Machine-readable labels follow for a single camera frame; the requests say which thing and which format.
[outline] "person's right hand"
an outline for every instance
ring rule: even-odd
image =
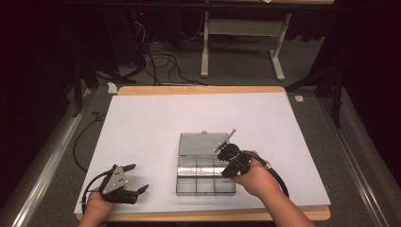
[[[250,169],[246,174],[232,178],[235,183],[241,184],[248,193],[262,199],[267,193],[281,191],[279,183],[254,158],[251,158]]]

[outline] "dark background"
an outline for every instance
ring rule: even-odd
[[[374,10],[293,13],[286,38],[303,36],[307,42],[326,37],[311,74],[346,60],[341,68],[343,86],[400,184],[400,8],[396,1],[371,5],[370,1],[339,0],[335,6],[369,6]],[[100,10],[64,9],[51,2],[19,0],[2,1],[0,15],[0,169],[2,181],[8,183],[2,188],[3,206],[65,113],[69,103],[65,93],[73,84],[78,56],[97,56],[103,65],[115,65]],[[194,11],[153,10],[147,15],[154,35],[176,45],[180,44],[180,31],[188,35],[196,32],[200,18]],[[253,14],[249,19],[260,17],[267,16]],[[353,48],[346,51],[345,46]]]

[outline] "white paper sheet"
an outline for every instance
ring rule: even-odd
[[[269,160],[296,205],[330,204],[286,93],[115,96],[75,213],[82,213],[86,185],[114,164],[137,164],[126,173],[128,190],[149,184],[135,205],[117,204],[115,214],[263,208],[240,185],[234,196],[176,195],[180,134],[232,129],[231,143]]]

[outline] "silver metal strip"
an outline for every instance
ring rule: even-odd
[[[41,176],[38,178],[38,181],[33,186],[28,198],[26,199],[25,204],[23,205],[21,211],[18,216],[14,220],[12,227],[25,227],[29,224],[31,218],[33,217],[36,209],[44,197],[44,194],[47,191],[53,177],[56,173],[57,168],[61,162],[61,158],[64,155],[65,150],[71,140],[74,131],[77,128],[77,125],[82,118],[82,112],[86,108],[92,97],[92,93],[89,89],[86,90],[83,95],[83,105],[81,112],[77,115],[77,117],[72,117],[69,124],[69,128],[65,131],[65,134],[62,140],[57,144],[55,149],[53,150],[49,160],[44,166],[44,170],[41,173]]]
[[[342,130],[337,128],[336,124],[333,122],[331,118],[331,109],[328,101],[324,97],[318,98],[318,100],[327,118],[329,119],[333,131],[335,132],[340,142],[340,145],[342,147],[341,150],[342,157],[344,158],[345,164],[347,165],[349,172],[351,173],[351,176],[354,179],[354,182],[357,186],[357,190],[359,191],[359,194],[362,200],[364,201],[365,206],[373,222],[375,223],[375,226],[377,227],[390,226],[386,218],[384,217],[384,214],[379,204],[377,203],[374,191],[372,190],[365,176],[363,175],[362,170],[360,169],[359,164],[357,163],[357,160],[351,148],[348,146],[347,140],[344,134],[342,133]]]

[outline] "human hand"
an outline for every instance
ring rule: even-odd
[[[114,203],[103,200],[98,188],[89,195],[85,214],[78,227],[99,226],[113,211]]]
[[[253,196],[262,199],[266,194],[281,191],[279,183],[254,158],[251,158],[250,169],[246,174],[234,176],[232,181],[241,184]]]

